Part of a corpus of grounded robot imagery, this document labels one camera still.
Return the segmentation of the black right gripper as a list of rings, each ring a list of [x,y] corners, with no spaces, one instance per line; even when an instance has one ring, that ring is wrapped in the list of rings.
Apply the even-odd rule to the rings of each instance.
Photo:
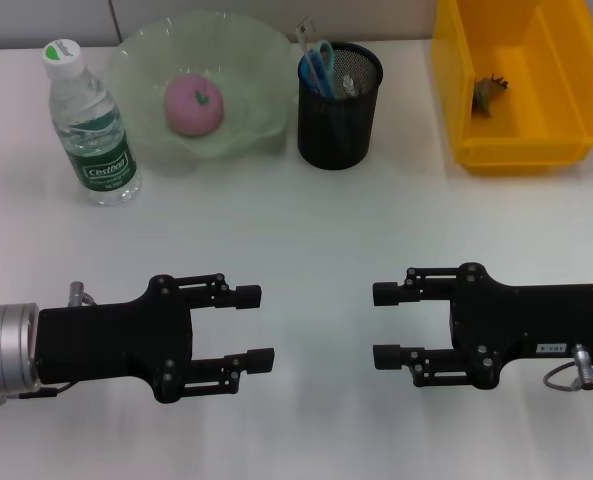
[[[372,286],[375,306],[450,300],[452,349],[374,345],[377,370],[407,368],[415,387],[498,386],[520,359],[572,358],[580,347],[593,365],[593,283],[505,285],[479,263],[407,269],[401,284]]]

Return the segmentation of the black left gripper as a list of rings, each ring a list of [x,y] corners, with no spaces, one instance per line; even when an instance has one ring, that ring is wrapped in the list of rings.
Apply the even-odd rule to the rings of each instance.
[[[129,302],[44,309],[36,334],[38,377],[48,385],[135,377],[163,404],[236,394],[244,372],[272,371],[274,349],[191,361],[189,310],[257,309],[261,298],[259,285],[232,287],[223,273],[161,275]]]

